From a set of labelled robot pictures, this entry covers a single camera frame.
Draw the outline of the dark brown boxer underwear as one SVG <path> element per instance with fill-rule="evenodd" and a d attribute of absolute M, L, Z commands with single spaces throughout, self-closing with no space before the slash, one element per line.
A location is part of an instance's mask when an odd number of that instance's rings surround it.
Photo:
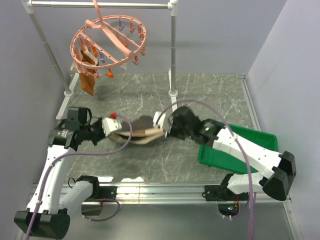
<path fill-rule="evenodd" d="M 123 120 L 122 128 L 113 132 L 108 138 L 119 144 L 124 144 L 130 136 L 129 124 Z M 132 136 L 130 143 L 135 145 L 146 145 L 157 139 L 164 138 L 166 132 L 163 128 L 154 128 L 153 118 L 151 116 L 142 115 L 131 122 Z"/>

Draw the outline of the pink round clip hanger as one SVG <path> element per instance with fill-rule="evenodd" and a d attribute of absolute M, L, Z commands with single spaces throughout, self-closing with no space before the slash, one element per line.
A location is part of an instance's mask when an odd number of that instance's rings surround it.
<path fill-rule="evenodd" d="M 70 70 L 98 78 L 98 72 L 112 78 L 112 68 L 127 62 L 139 64 L 139 56 L 146 55 L 147 29 L 132 16 L 114 14 L 103 16 L 96 0 L 93 6 L 97 18 L 87 19 L 70 43 L 73 58 Z"/>

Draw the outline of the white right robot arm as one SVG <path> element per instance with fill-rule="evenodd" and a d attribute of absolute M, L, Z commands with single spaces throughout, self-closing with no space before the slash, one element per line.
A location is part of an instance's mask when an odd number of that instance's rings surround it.
<path fill-rule="evenodd" d="M 214 119 L 199 119 L 190 108 L 181 106 L 171 117 L 170 135 L 175 138 L 190 138 L 199 145 L 208 146 L 217 152 L 230 155 L 256 169 L 247 174 L 227 174 L 219 186 L 226 200 L 247 193 L 265 193 L 277 201 L 287 199 L 296 177 L 295 156 L 262 147 Z"/>

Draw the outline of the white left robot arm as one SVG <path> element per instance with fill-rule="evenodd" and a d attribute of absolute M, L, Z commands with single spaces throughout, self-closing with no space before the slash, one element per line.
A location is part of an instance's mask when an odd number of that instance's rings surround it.
<path fill-rule="evenodd" d="M 44 169 L 37 188 L 25 210 L 17 211 L 16 225 L 30 237 L 63 239 L 69 229 L 71 216 L 86 200 L 118 203 L 116 190 L 104 193 L 95 176 L 82 175 L 70 191 L 61 198 L 61 191 L 71 157 L 78 155 L 84 141 L 94 145 L 121 129 L 116 113 L 91 122 L 92 112 L 87 107 L 70 107 L 66 118 L 50 132 Z"/>

